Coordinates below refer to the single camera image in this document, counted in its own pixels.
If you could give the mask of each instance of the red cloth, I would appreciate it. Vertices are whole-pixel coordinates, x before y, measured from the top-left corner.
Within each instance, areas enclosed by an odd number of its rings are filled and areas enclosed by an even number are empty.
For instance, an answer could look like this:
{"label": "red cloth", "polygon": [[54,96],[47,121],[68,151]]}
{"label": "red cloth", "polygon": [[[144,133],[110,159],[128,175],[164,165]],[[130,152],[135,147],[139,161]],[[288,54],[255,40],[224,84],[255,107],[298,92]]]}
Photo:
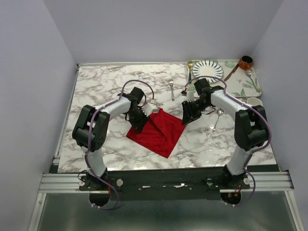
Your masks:
{"label": "red cloth", "polygon": [[168,158],[177,144],[185,126],[182,120],[159,109],[152,113],[150,120],[144,125],[141,133],[131,127],[127,137],[141,146]]}

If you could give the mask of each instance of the plate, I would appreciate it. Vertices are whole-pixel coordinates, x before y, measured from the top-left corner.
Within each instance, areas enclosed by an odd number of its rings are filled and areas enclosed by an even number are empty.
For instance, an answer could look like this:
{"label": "plate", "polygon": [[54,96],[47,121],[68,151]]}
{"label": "plate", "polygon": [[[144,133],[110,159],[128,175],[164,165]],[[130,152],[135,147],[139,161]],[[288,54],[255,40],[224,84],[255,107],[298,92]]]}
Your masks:
{"label": "plate", "polygon": [[[212,60],[200,60],[196,62],[192,67],[192,74],[195,77],[199,76],[214,76],[217,78],[223,77],[222,67]],[[206,78],[209,83],[217,82],[213,78]]]}

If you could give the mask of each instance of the marble table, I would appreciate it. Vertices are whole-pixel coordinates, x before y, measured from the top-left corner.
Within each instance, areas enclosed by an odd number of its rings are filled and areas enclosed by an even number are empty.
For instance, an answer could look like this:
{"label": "marble table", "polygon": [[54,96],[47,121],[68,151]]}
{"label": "marble table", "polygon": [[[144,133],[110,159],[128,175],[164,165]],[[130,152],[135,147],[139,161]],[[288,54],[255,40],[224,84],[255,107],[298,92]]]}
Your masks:
{"label": "marble table", "polygon": [[[175,101],[171,100],[168,84],[171,77],[174,80]],[[72,139],[72,131],[81,108],[86,104],[98,106],[110,101],[130,79],[149,83],[154,89],[157,105],[175,117],[182,118],[181,103],[185,97],[180,92],[186,83],[185,64],[82,66],[61,147],[58,172],[80,172],[86,169],[84,154]],[[150,89],[138,82],[128,84],[125,92],[130,92],[134,87],[141,88],[148,99],[151,97]],[[213,132],[217,117],[216,113],[203,115],[188,124],[170,157],[166,159],[128,139],[126,134],[131,127],[130,123],[124,120],[124,115],[118,116],[109,123],[108,135],[103,145],[104,162],[109,171],[224,166],[236,146],[233,137],[234,121],[223,114]],[[276,164],[276,161],[270,146],[255,153],[249,163],[272,164]]]}

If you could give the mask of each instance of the fork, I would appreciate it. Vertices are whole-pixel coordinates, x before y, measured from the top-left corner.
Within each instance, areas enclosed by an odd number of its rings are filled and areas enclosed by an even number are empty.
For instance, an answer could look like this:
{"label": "fork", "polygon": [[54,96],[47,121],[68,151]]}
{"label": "fork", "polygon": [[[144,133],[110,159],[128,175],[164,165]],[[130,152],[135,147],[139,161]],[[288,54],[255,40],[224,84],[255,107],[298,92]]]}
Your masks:
{"label": "fork", "polygon": [[171,87],[171,99],[172,99],[172,101],[174,101],[175,100],[175,98],[174,98],[174,93],[173,93],[173,79],[169,79],[169,85],[170,85],[170,87]]}

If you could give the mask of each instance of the white cup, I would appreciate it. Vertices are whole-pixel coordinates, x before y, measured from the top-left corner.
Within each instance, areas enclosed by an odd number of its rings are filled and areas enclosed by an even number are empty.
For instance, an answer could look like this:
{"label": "white cup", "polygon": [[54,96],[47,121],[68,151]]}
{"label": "white cup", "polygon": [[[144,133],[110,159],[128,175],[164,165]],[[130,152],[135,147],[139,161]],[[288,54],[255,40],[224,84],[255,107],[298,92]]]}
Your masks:
{"label": "white cup", "polygon": [[252,106],[258,106],[261,105],[263,106],[263,103],[260,99],[256,98],[256,97],[251,97],[247,100],[247,103],[252,105]]}

